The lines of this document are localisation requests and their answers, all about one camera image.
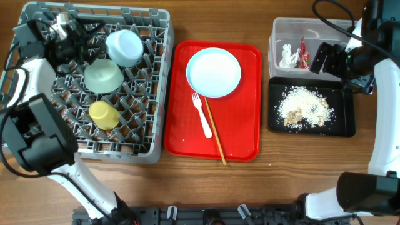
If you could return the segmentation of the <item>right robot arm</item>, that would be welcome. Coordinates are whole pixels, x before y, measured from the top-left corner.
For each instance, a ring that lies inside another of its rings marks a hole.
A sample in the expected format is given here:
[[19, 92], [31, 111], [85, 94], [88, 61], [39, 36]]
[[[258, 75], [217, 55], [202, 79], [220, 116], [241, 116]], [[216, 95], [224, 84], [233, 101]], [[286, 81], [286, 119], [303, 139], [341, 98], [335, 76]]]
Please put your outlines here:
[[299, 197], [302, 218], [310, 221], [399, 215], [399, 22], [362, 18], [349, 37], [346, 47], [322, 43], [310, 70], [376, 83], [374, 149], [366, 174], [344, 172], [336, 187]]

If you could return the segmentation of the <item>light blue bowl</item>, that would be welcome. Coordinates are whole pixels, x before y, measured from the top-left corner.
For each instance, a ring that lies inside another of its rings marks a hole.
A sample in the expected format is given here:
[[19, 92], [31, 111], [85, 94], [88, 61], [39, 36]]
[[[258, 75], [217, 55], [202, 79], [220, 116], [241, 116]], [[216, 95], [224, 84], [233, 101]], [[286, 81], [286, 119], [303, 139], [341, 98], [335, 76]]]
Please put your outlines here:
[[123, 67], [135, 66], [144, 54], [144, 46], [140, 37], [127, 29], [111, 33], [106, 39], [109, 57]]

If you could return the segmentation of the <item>red snack wrapper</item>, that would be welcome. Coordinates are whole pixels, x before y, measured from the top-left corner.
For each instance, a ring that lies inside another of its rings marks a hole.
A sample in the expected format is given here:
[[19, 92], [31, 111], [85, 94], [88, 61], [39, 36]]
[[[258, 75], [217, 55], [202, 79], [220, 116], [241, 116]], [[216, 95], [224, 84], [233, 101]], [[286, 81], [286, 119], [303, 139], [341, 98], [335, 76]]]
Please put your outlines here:
[[304, 37], [301, 38], [301, 47], [299, 52], [299, 68], [309, 69], [309, 52], [306, 48]]

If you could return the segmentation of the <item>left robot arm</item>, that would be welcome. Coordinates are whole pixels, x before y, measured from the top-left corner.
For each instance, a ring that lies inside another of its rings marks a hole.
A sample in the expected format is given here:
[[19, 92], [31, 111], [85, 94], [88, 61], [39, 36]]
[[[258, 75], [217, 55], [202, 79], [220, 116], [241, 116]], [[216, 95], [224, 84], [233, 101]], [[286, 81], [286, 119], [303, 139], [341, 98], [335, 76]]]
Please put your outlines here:
[[91, 224], [132, 224], [135, 214], [85, 165], [73, 130], [50, 101], [61, 66], [93, 63], [96, 55], [89, 50], [105, 50], [91, 44], [103, 27], [100, 20], [73, 19], [54, 28], [32, 19], [13, 29], [18, 60], [4, 68], [16, 78], [1, 111], [1, 143], [22, 167], [18, 176], [56, 181], [85, 207]]

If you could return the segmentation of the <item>green bowl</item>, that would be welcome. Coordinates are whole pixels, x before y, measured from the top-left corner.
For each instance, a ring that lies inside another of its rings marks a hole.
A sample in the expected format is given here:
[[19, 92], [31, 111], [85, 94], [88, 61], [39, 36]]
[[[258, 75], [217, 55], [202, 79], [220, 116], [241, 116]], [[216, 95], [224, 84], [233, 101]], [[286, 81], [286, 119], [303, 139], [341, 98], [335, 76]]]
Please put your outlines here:
[[96, 59], [84, 70], [84, 84], [94, 93], [110, 93], [122, 85], [124, 75], [110, 59]]

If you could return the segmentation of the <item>yellow cup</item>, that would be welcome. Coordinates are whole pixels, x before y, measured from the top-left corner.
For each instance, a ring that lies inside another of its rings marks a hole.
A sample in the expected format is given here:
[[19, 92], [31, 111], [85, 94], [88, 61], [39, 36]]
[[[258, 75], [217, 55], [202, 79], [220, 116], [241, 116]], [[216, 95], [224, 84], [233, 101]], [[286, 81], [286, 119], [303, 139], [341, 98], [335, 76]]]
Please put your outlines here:
[[99, 129], [110, 130], [119, 124], [119, 111], [105, 101], [93, 102], [89, 115]]

